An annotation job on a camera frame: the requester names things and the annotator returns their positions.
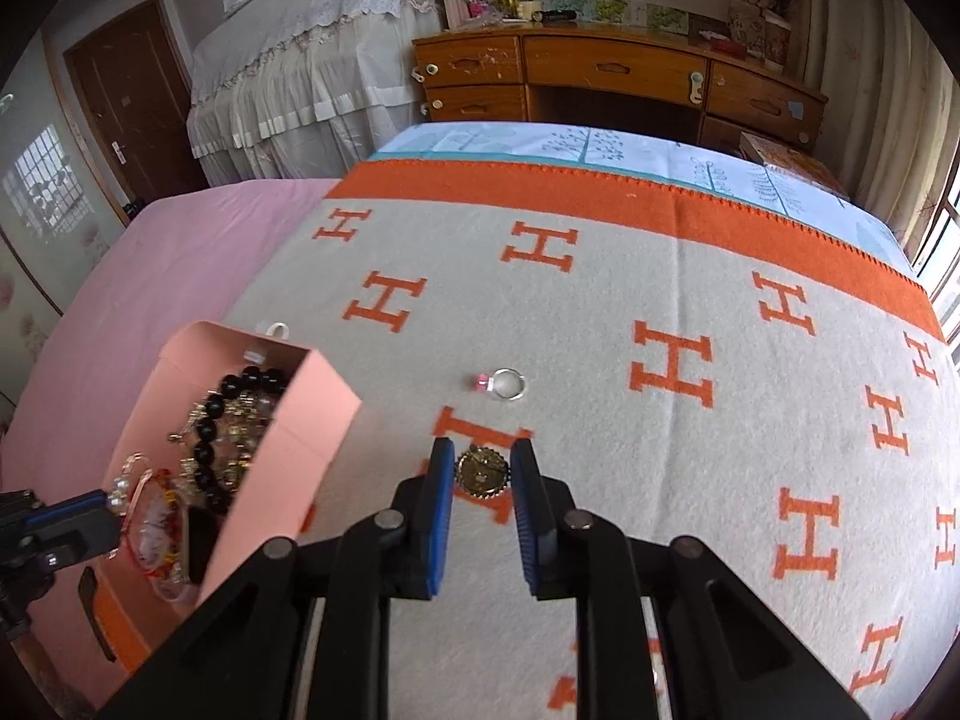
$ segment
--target beige curtain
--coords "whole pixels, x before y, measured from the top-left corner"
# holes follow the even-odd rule
[[[811,0],[805,82],[829,97],[814,155],[912,257],[960,140],[960,89],[903,0]]]

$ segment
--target silver ring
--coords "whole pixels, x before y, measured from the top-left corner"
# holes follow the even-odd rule
[[[512,367],[499,367],[489,375],[478,376],[477,389],[492,392],[501,400],[517,400],[527,391],[527,380]],[[507,392],[514,391],[514,394],[504,394],[504,389]]]

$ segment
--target pink box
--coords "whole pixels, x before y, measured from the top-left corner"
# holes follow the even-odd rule
[[[340,448],[360,399],[315,349],[259,336],[214,322],[176,332],[144,385],[113,450],[104,477],[109,489],[128,456],[146,455],[154,469],[179,474],[182,448],[167,440],[184,426],[191,406],[228,373],[250,363],[256,351],[290,376],[274,418],[262,437],[206,570],[198,603],[273,536],[294,538],[310,511],[323,474]],[[121,550],[96,562],[94,611],[104,635],[128,670],[154,651],[194,608],[168,603]]]

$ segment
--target round gold brooch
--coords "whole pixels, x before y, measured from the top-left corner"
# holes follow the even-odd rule
[[[457,484],[471,498],[493,498],[510,482],[510,466],[486,446],[470,445],[457,459]]]

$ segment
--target pink bed sheet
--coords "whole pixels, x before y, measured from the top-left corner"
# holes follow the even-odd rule
[[[163,343],[189,322],[222,319],[336,183],[247,181],[141,213],[43,348],[3,441],[3,490],[30,488],[55,503],[99,488]],[[99,706],[124,674],[94,640],[79,578],[79,566],[59,573],[30,612],[61,675]]]

